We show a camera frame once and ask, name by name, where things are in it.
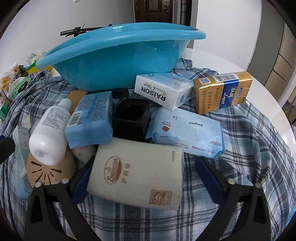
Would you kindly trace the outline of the white tissue pack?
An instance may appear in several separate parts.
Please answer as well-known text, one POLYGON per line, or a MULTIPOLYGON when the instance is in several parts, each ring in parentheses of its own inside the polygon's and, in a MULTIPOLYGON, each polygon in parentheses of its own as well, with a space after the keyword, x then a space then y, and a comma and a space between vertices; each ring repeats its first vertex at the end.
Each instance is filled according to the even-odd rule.
POLYGON ((127 205, 177 210, 183 195, 182 148, 113 138, 97 149, 87 191, 127 205))

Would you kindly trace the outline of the tall pale green box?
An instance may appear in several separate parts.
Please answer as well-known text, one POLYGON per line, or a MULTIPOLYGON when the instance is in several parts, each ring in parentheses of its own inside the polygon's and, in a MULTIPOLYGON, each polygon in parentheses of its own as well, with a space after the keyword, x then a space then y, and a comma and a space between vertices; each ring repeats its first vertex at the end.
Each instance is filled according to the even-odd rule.
POLYGON ((23 178, 27 174, 27 159, 29 156, 29 130, 22 126, 16 126, 13 131, 13 140, 15 142, 15 157, 18 165, 18 172, 23 178))

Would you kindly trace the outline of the white plastic bottle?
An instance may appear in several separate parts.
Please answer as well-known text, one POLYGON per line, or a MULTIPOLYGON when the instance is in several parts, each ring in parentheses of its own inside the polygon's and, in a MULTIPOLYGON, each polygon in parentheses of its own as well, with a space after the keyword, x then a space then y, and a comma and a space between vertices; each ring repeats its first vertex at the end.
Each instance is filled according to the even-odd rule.
POLYGON ((65 128, 70 120, 72 101, 64 98, 57 105, 49 107, 34 128, 29 148, 32 156, 40 163, 55 166, 66 153, 65 128))

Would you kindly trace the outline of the tan round slotted disc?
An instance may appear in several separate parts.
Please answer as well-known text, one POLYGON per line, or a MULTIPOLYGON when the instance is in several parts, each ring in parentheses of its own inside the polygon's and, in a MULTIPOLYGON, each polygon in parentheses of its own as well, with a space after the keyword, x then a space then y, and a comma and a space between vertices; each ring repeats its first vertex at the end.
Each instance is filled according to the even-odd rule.
POLYGON ((29 153, 27 176, 32 187, 36 182, 42 182, 44 185, 58 184, 64 178, 71 179, 75 172, 75 158, 69 148, 66 150, 64 159, 55 166, 44 165, 29 153))

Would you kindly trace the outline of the green tea box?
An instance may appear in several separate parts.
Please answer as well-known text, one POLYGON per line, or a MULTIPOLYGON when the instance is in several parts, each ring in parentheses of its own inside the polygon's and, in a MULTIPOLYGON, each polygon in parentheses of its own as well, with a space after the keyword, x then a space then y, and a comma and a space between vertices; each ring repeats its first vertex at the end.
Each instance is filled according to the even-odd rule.
POLYGON ((11 99, 15 99, 21 92, 23 92, 30 82, 30 77, 20 77, 16 80, 16 84, 11 87, 11 99))

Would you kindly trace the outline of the snack bags pile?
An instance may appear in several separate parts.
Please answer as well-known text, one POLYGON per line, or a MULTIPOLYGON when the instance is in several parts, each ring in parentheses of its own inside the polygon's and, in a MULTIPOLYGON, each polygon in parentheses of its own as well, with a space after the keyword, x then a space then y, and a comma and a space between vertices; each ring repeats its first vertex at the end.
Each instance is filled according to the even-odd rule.
POLYGON ((25 71, 24 66, 19 65, 17 62, 15 62, 11 66, 10 70, 5 72, 1 76, 1 90, 8 97, 9 96, 10 84, 12 84, 19 77, 26 77, 26 76, 27 76, 27 72, 25 71))

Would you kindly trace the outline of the blue plaid cloth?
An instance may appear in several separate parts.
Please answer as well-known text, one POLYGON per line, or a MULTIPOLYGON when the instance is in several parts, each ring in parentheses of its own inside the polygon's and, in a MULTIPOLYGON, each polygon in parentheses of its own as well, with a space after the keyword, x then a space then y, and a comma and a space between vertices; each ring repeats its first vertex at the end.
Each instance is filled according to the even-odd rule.
MULTIPOLYGON (((62 77, 42 70, 29 77, 27 89, 13 102, 1 124, 10 137, 27 116, 39 120, 73 90, 62 77)), ((295 160, 270 120, 250 102, 207 116, 221 123, 225 153, 211 161, 226 178, 238 184, 260 183, 269 207, 271 239, 284 231, 295 205, 295 160)), ((102 240, 196 240, 218 210, 204 187, 195 162, 184 155, 183 197, 176 211, 143 209, 88 195, 78 205, 102 240)))

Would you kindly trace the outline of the blue tissue pack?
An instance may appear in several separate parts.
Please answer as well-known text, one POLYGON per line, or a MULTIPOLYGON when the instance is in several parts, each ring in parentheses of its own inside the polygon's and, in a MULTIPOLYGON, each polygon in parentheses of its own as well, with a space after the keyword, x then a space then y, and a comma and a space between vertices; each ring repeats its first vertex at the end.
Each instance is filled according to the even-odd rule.
POLYGON ((112 92, 86 94, 76 106, 65 135, 70 149, 111 142, 112 92))

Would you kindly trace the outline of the light blue wipes pack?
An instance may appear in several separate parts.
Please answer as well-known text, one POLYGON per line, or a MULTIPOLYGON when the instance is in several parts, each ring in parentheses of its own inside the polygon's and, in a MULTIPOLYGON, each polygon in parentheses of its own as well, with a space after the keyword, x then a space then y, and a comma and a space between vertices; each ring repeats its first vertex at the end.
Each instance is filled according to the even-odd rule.
POLYGON ((154 111, 145 136, 154 144, 180 146, 184 153, 215 159, 225 153, 222 125, 180 108, 154 111))

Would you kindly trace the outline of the black square case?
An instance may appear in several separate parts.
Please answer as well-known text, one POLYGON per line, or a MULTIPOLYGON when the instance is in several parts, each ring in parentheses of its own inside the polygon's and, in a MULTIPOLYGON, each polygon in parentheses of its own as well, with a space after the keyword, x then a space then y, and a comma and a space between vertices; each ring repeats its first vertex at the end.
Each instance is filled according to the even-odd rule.
POLYGON ((126 97, 118 103, 113 112, 113 136, 145 142, 150 120, 151 112, 148 99, 126 97))

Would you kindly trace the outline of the blue plastic basin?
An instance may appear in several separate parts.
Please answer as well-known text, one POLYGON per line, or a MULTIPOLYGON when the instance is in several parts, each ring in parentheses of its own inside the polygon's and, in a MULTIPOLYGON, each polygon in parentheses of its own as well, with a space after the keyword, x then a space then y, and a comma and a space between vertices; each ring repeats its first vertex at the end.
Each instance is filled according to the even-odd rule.
POLYGON ((37 68, 53 66, 85 91, 132 88, 138 75, 170 72, 202 30, 169 23, 129 23, 74 37, 44 54, 37 68))

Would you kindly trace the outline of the black bicycle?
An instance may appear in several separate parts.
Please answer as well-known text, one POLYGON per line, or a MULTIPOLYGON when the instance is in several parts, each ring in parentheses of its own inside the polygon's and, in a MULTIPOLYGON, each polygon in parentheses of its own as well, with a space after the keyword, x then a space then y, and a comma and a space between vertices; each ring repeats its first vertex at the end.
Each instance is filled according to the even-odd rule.
POLYGON ((69 37, 69 36, 73 36, 73 37, 77 37, 78 35, 87 33, 87 32, 91 32, 94 30, 98 30, 98 29, 102 29, 103 27, 91 27, 91 28, 85 28, 83 27, 75 27, 71 30, 65 30, 65 31, 61 31, 60 32, 60 36, 65 36, 65 37, 69 37))

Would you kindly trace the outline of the white Raison box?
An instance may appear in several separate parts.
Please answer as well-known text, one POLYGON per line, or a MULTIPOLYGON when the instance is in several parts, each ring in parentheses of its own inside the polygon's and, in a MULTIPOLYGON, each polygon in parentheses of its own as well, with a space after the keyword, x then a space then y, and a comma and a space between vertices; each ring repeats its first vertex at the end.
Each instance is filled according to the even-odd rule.
POLYGON ((169 109, 175 110, 193 97, 192 81, 174 73, 138 75, 134 92, 169 109))

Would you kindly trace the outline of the gold grey refrigerator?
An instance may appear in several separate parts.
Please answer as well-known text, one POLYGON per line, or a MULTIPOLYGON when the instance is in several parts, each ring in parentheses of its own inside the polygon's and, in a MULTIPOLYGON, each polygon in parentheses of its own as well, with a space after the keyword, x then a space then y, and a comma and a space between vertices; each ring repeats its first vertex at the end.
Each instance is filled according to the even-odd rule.
POLYGON ((247 71, 279 100, 295 70, 295 37, 274 6, 261 3, 258 38, 247 71))

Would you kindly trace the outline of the dark brown entry door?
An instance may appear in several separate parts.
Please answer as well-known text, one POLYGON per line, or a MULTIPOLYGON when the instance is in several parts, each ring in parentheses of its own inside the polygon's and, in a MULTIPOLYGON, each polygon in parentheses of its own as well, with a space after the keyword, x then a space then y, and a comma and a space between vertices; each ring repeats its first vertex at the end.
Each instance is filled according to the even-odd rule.
POLYGON ((135 22, 173 22, 172 0, 134 0, 135 22))

